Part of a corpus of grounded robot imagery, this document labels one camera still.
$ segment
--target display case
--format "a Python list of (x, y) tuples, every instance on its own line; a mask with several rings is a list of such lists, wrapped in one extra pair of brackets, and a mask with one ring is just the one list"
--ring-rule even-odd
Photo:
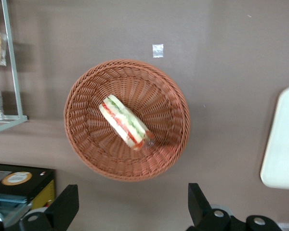
[(2, 116), (0, 120), (0, 131), (3, 131), (5, 129), (14, 127), (18, 124), (21, 124), (27, 121), (27, 116), (23, 115), (22, 102), (20, 98), (20, 89), (19, 89), (18, 75), (17, 75), (17, 70), (16, 70), (15, 53), (14, 53), (14, 47), (13, 47), (13, 39), (12, 39), (7, 0), (1, 0), (1, 2), (2, 2), (4, 23), (5, 23), (5, 30), (6, 30), (6, 35), (7, 35), (7, 44), (8, 44), (8, 50), (9, 50), (8, 53), (9, 53), (11, 69), (12, 69), (13, 90), (15, 93), (16, 107), (17, 107), (16, 115), (3, 115)]

